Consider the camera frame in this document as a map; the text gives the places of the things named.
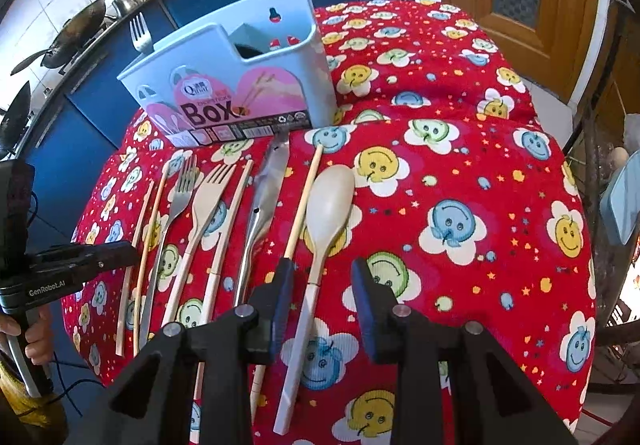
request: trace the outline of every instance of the wooden fork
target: wooden fork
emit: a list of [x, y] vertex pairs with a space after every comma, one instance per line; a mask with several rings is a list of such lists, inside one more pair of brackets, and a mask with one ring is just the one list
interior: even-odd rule
[[162, 326], [175, 319], [175, 314], [178, 311], [178, 304], [180, 302], [180, 295], [182, 294], [182, 288], [187, 279], [193, 254], [204, 231], [209, 226], [211, 218], [216, 213], [222, 192], [225, 191], [226, 184], [229, 183], [235, 169], [236, 165], [217, 165], [207, 175], [196, 192], [193, 204], [191, 205], [193, 228], [191, 229], [190, 235], [192, 235], [192, 237], [189, 239], [187, 249], [184, 251], [182, 261], [180, 262], [180, 267], [176, 272], [174, 285], [171, 288], [171, 295], [169, 295], [169, 302], [164, 311], [164, 318], [162, 318]]

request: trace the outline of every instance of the smiley face pattern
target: smiley face pattern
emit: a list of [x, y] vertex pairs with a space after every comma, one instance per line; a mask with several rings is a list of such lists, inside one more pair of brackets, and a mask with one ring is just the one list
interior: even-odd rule
[[[341, 19], [330, 20], [336, 16]], [[316, 333], [307, 346], [308, 378], [300, 386], [290, 432], [284, 441], [272, 432], [289, 362], [284, 352], [267, 370], [254, 442], [389, 443], [396, 368], [372, 365], [358, 340], [349, 274], [357, 257], [367, 259], [374, 279], [389, 285], [399, 303], [434, 322], [481, 320], [559, 417], [574, 422], [593, 359], [590, 241], [575, 180], [557, 143], [534, 121], [522, 80], [455, 6], [342, 3], [317, 10], [317, 19], [338, 100], [335, 125], [291, 134], [289, 168], [250, 288], [273, 277], [318, 143], [325, 147], [320, 171], [347, 165], [356, 189], [347, 226], [326, 260]], [[147, 122], [137, 113], [122, 148], [106, 162], [79, 220], [78, 241], [130, 240], [148, 183], [158, 183], [164, 163], [171, 162], [161, 219], [189, 155], [196, 156], [200, 174], [220, 162], [241, 169], [253, 159], [255, 176], [269, 141], [176, 150]], [[240, 174], [236, 170], [195, 253], [178, 312], [185, 325], [200, 319], [206, 269]], [[252, 194], [249, 185], [222, 266], [214, 317], [232, 306]], [[152, 332], [159, 330], [191, 225], [190, 217], [180, 216], [165, 248], [154, 247], [148, 256], [152, 263], [156, 252], [164, 254]], [[299, 270], [311, 265], [310, 248], [303, 231], [294, 254]], [[133, 288], [137, 272], [132, 275]], [[66, 330], [104, 383], [132, 358], [128, 328], [124, 358], [114, 354], [123, 277], [124, 270], [103, 273], [77, 297], [63, 300]], [[297, 273], [285, 341], [294, 336], [304, 289], [304, 274]], [[441, 386], [450, 439], [450, 391], [446, 380]], [[199, 404], [192, 414], [194, 441]]]

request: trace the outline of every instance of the human hand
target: human hand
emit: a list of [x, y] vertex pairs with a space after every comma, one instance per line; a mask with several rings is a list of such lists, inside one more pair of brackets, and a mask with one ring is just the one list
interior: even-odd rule
[[[38, 315], [38, 321], [32, 324], [24, 334], [28, 342], [24, 354], [34, 365], [43, 365], [53, 358], [53, 333], [49, 306], [38, 308]], [[0, 315], [0, 333], [17, 337], [21, 333], [20, 326], [11, 317]]]

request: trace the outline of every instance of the barcode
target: barcode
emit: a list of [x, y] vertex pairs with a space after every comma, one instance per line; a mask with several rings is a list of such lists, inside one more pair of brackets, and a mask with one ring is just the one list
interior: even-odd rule
[[242, 129], [242, 133], [247, 138], [258, 138], [258, 136], [271, 136], [273, 131], [268, 125], [265, 127], [253, 127], [251, 129]]

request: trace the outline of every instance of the pink graphic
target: pink graphic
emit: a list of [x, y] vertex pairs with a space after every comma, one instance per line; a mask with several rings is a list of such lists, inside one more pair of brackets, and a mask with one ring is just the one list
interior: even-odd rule
[[189, 130], [306, 109], [297, 78], [272, 67], [247, 71], [236, 92], [212, 76], [188, 75], [176, 83], [174, 98], [186, 120], [181, 125], [187, 123]]
[[191, 128], [186, 118], [166, 104], [148, 104], [146, 113], [164, 134], [177, 134]]

